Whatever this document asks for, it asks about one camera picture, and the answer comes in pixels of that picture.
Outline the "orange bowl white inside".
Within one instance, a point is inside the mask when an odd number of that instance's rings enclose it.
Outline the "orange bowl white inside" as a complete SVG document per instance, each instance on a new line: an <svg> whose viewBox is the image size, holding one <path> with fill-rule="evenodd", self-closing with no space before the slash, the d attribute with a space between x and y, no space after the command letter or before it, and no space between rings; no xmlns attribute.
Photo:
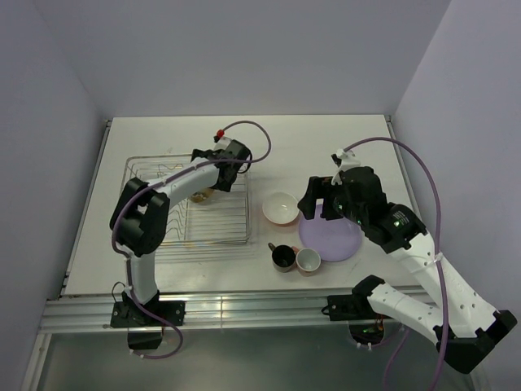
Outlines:
<svg viewBox="0 0 521 391"><path fill-rule="evenodd" d="M271 223L285 226L295 221L299 215L297 199L286 192L277 191L268 195L262 203L262 213Z"/></svg>

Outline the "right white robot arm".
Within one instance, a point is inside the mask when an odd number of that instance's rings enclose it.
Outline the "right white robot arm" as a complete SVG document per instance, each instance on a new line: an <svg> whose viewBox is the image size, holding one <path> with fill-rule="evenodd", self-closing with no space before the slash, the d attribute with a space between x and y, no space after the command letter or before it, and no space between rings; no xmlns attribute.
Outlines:
<svg viewBox="0 0 521 391"><path fill-rule="evenodd" d="M359 282L344 303L329 300L330 318L351 320L381 314L426 337L454 370L471 373L516 326L509 310L484 300L435 251L432 235L418 216L403 204L387 200L371 167L356 167L337 178L312 176L298 203L307 220L348 219L365 237L402 265L434 301L427 305L399 292L375 275Z"/></svg>

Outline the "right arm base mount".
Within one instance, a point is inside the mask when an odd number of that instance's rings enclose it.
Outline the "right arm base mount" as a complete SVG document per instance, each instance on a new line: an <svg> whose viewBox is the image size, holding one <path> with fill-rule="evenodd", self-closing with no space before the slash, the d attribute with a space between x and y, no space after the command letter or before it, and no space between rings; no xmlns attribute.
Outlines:
<svg viewBox="0 0 521 391"><path fill-rule="evenodd" d="M372 350L390 342L401 330L400 325L391 323L390 318L377 314L364 297L358 295L330 295L321 308L322 315L331 322L346 322L348 334L358 349Z"/></svg>

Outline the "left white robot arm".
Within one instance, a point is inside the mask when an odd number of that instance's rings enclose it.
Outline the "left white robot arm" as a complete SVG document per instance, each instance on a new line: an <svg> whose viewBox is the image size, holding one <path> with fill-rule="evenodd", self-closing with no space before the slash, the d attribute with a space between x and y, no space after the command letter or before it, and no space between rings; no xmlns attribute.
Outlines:
<svg viewBox="0 0 521 391"><path fill-rule="evenodd" d="M125 257L129 316L138 324L149 325L159 314L155 251L166 236L170 210L205 188L230 191L251 158L243 143L224 138L213 149L195 149L188 166L170 177L125 184L109 227L113 250Z"/></svg>

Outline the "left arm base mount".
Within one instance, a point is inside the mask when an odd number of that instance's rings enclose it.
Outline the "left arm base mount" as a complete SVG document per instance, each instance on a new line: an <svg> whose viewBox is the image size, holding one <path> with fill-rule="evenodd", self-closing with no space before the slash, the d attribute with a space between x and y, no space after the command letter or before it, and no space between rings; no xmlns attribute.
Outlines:
<svg viewBox="0 0 521 391"><path fill-rule="evenodd" d="M157 301L148 303L144 308L176 327L184 322L184 301ZM112 329L126 329L128 347L145 352L160 346L166 328L160 320L140 310L132 300L117 301L114 304L109 325Z"/></svg>

